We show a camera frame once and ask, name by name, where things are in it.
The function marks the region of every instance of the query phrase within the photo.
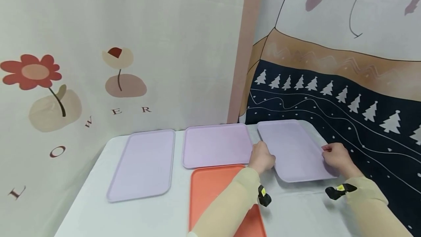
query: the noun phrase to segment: christmas tree print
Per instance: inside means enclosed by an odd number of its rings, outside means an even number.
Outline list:
[[[399,110],[396,110],[396,113],[391,115],[388,120],[383,121],[382,124],[380,124],[380,127],[383,127],[386,133],[392,131],[396,134],[400,134],[399,130],[397,129],[400,127],[399,121],[401,120],[399,118]]]
[[[260,76],[257,77],[257,79],[254,82],[257,82],[257,85],[261,83],[265,84],[266,82],[264,80],[266,80],[266,70],[263,70],[263,72],[260,74]]]
[[[357,98],[355,98],[355,100],[350,105],[348,105],[350,112],[358,113],[358,108],[360,107],[360,97],[361,94],[359,94]]]
[[[421,125],[414,131],[414,134],[410,138],[415,139],[417,141],[416,144],[421,146]]]
[[[338,99],[338,103],[346,103],[345,99],[346,99],[346,94],[348,93],[348,85],[346,85],[346,87],[342,90],[342,92],[336,96],[336,99]]]
[[[325,88],[323,88],[323,90],[321,91],[321,93],[323,95],[332,95],[332,87],[333,87],[333,81],[330,81],[330,83],[328,85],[326,85]]]
[[[282,89],[287,90],[291,88],[291,76],[288,76],[287,81],[285,82],[285,84],[283,85]]]
[[[307,90],[317,90],[317,76],[311,80],[311,82],[309,84],[307,84],[306,88]]]
[[[374,122],[374,117],[376,116],[376,110],[377,110],[377,101],[375,101],[374,104],[370,106],[369,109],[365,111],[365,113],[363,113],[363,115],[365,116],[364,120],[365,121],[370,120]]]
[[[298,80],[298,82],[297,82],[297,84],[295,85],[294,88],[296,90],[301,89],[301,88],[304,88],[303,84],[304,84],[304,78],[303,78],[303,75],[302,75],[301,78]]]
[[[279,88],[279,80],[281,79],[281,75],[279,74],[272,82],[269,84],[270,87]]]

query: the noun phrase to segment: white tablecloth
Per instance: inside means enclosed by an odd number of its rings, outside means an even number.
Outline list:
[[[325,140],[306,121],[300,124],[320,145]],[[260,140],[255,125],[247,126],[254,143]],[[175,132],[174,165],[170,190],[161,196],[108,203],[106,192],[128,135],[105,146],[55,237],[185,237],[189,217],[192,170],[182,166],[184,131]],[[324,189],[343,179],[288,184],[268,171],[261,177],[271,195],[269,207],[260,207],[268,237],[359,236],[345,199],[330,200]]]

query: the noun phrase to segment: black wrist strap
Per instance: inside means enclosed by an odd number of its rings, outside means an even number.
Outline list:
[[[336,200],[339,199],[341,196],[345,195],[347,192],[353,192],[357,190],[357,187],[354,185],[344,183],[339,185],[338,187],[328,187],[325,189],[326,194],[329,196],[329,198]]]
[[[266,193],[266,190],[264,189],[263,185],[259,186],[259,203],[264,206],[267,207],[271,202],[272,202],[272,198],[269,196],[268,193]]]

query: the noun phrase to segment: backdrop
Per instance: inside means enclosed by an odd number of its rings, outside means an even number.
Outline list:
[[[421,236],[420,0],[263,0],[240,120],[307,120]]]
[[[259,2],[0,0],[2,236],[52,236],[112,137],[237,121]]]

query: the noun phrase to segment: hand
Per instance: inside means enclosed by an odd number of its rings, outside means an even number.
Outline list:
[[[363,177],[364,174],[352,162],[348,150],[341,143],[332,143],[322,146],[323,157],[326,163],[339,170],[345,179]]]
[[[249,160],[249,168],[253,168],[260,175],[275,165],[275,156],[271,155],[265,142],[259,141],[253,145]]]

